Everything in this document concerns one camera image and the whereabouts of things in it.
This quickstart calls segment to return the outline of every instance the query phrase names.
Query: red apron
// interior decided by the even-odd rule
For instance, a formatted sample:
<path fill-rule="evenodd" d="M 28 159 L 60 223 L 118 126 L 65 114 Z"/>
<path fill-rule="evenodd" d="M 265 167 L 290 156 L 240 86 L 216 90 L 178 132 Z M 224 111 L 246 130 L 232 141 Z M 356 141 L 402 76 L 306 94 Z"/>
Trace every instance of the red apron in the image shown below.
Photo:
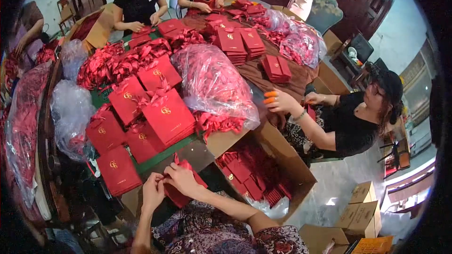
<path fill-rule="evenodd" d="M 215 2 L 217 0 L 193 0 L 193 2 L 201 2 L 201 3 L 206 3 L 211 9 L 215 8 Z M 195 15 L 200 13 L 201 11 L 197 8 L 189 8 L 186 16 L 191 16 L 191 15 Z"/>

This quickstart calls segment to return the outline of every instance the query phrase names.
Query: chair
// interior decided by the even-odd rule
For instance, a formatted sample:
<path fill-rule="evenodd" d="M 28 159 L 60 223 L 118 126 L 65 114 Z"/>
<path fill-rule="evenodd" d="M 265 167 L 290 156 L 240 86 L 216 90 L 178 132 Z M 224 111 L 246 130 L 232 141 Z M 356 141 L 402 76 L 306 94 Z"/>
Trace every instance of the chair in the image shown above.
<path fill-rule="evenodd" d="M 399 141 L 395 141 L 394 143 L 386 144 L 381 146 L 380 148 L 385 148 L 392 146 L 391 152 L 385 155 L 383 158 L 377 161 L 377 163 L 380 163 L 381 161 L 385 160 L 389 156 L 393 156 L 393 161 L 391 163 L 385 163 L 385 166 L 387 167 L 393 167 L 395 168 L 394 172 L 391 172 L 390 174 L 387 174 L 383 179 L 386 179 L 393 174 L 395 174 L 397 171 L 405 170 L 410 167 L 410 154 L 408 150 L 399 151 Z"/>
<path fill-rule="evenodd" d="M 363 64 L 367 62 L 370 55 L 373 53 L 373 47 L 370 43 L 363 37 L 362 34 L 357 34 L 354 38 L 346 40 L 346 42 L 338 49 L 336 54 L 331 58 L 331 60 L 335 60 L 338 57 L 343 63 L 345 63 L 345 67 L 352 74 L 352 77 L 358 76 L 361 72 L 361 67 L 355 63 L 348 56 L 348 48 L 353 47 L 356 49 L 357 57 L 359 61 Z"/>
<path fill-rule="evenodd" d="M 58 23 L 60 27 L 61 34 L 64 36 L 64 30 L 62 25 L 66 28 L 66 22 L 69 20 L 73 20 L 74 24 L 76 23 L 76 12 L 74 10 L 74 6 L 72 5 L 72 0 L 58 0 L 56 5 L 58 6 L 58 11 L 60 12 L 61 21 Z"/>
<path fill-rule="evenodd" d="M 343 12 L 336 0 L 312 0 L 311 12 L 306 24 L 311 25 L 322 35 L 329 28 L 342 20 Z"/>

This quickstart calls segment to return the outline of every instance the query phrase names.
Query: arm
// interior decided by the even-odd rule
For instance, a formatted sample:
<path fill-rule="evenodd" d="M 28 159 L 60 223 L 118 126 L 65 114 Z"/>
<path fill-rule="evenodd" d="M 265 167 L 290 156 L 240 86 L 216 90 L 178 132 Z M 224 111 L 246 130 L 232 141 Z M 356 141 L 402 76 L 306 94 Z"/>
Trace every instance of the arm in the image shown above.
<path fill-rule="evenodd" d="M 163 176 L 158 173 L 151 173 L 143 185 L 143 206 L 141 206 L 141 216 L 138 223 L 137 234 L 132 244 L 132 254 L 152 253 L 150 245 L 152 214 L 165 197 L 163 188 Z"/>
<path fill-rule="evenodd" d="M 169 167 L 166 167 L 164 173 L 171 177 L 165 178 L 165 183 L 172 184 L 185 196 L 210 204 L 233 219 L 248 223 L 253 233 L 257 233 L 264 228 L 279 226 L 257 209 L 205 189 L 195 181 L 193 172 L 188 169 L 172 163 Z"/>

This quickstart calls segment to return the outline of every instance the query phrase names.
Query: hair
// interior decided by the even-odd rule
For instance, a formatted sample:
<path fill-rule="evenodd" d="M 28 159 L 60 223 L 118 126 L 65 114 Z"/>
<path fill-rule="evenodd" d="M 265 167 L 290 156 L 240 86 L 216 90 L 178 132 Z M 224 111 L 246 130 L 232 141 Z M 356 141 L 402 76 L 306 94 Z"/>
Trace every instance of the hair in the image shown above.
<path fill-rule="evenodd" d="M 380 123 L 378 124 L 378 136 L 383 137 L 388 122 L 391 125 L 396 124 L 397 119 L 402 114 L 403 106 L 403 102 L 400 100 L 399 103 L 393 105 L 391 108 L 389 98 L 386 96 L 383 98 L 379 114 Z"/>

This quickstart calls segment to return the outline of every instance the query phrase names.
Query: hand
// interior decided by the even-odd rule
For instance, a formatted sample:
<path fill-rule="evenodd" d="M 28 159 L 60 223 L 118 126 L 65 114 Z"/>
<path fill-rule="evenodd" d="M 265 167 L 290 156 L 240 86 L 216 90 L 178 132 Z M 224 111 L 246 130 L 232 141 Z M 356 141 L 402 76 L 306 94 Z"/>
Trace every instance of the hand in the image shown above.
<path fill-rule="evenodd" d="M 325 100 L 325 95 L 310 92 L 305 96 L 305 104 L 320 104 Z"/>
<path fill-rule="evenodd" d="M 196 7 L 204 13 L 212 12 L 212 9 L 206 3 L 198 2 Z"/>
<path fill-rule="evenodd" d="M 163 201 L 163 198 L 165 198 L 163 178 L 163 175 L 159 173 L 151 173 L 147 181 L 144 183 L 143 206 L 141 206 L 142 214 L 152 214 Z"/>
<path fill-rule="evenodd" d="M 171 178 L 165 178 L 164 183 L 169 183 L 177 188 L 183 195 L 196 199 L 202 190 L 205 188 L 195 181 L 193 172 L 171 163 L 165 168 L 164 175 L 169 175 Z"/>
<path fill-rule="evenodd" d="M 270 112 L 291 112 L 294 108 L 301 106 L 290 94 L 276 88 L 273 90 L 265 93 L 265 97 L 268 99 L 263 101 Z"/>
<path fill-rule="evenodd" d="M 144 27 L 144 24 L 142 24 L 140 22 L 129 23 L 129 30 L 136 32 L 136 33 L 140 32 L 143 27 Z"/>
<path fill-rule="evenodd" d="M 152 26 L 156 26 L 161 23 L 161 19 L 157 13 L 150 15 L 149 20 Z"/>
<path fill-rule="evenodd" d="M 225 2 L 223 0 L 216 0 L 215 2 L 215 8 L 221 8 L 223 7 Z"/>
<path fill-rule="evenodd" d="M 22 52 L 25 49 L 25 47 L 27 46 L 27 40 L 28 40 L 27 36 L 26 35 L 23 36 L 19 40 L 19 43 L 17 44 L 16 48 L 14 48 L 13 54 L 16 59 L 19 59 L 22 56 Z"/>

